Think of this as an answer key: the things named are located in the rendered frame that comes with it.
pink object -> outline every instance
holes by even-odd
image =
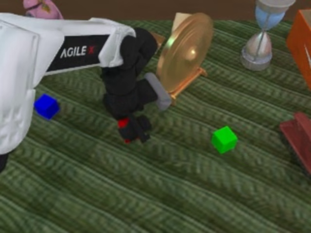
[[[23,0],[26,16],[45,19],[64,19],[52,0]]]

green cloth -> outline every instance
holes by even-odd
[[[168,37],[172,22],[124,21]],[[259,27],[216,21],[212,46],[175,107],[144,114],[146,144],[123,143],[102,105],[98,68],[48,76],[37,87],[60,113],[34,113],[0,175],[0,233],[310,233],[311,186],[278,136],[310,91],[286,45],[291,24],[269,31],[271,66],[245,70],[240,52]],[[158,55],[145,71],[155,71]],[[220,155],[212,132],[228,125],[236,148]]]

grey pad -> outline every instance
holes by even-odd
[[[168,109],[172,104],[172,98],[164,89],[159,79],[154,73],[146,73],[144,78],[149,82],[150,86],[157,94],[157,101],[155,102],[160,111]]]

round plate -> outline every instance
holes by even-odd
[[[213,37],[213,21],[196,13],[186,18],[168,39],[156,74],[165,90],[173,92],[205,59]]]

cube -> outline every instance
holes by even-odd
[[[211,140],[213,146],[220,154],[234,149],[237,141],[238,137],[234,134],[229,126],[225,126],[219,130],[216,130],[213,133]]]
[[[308,88],[311,89],[311,9],[297,12],[286,44]]]
[[[43,94],[35,101],[36,112],[47,120],[51,120],[59,109],[57,100],[47,94]]]

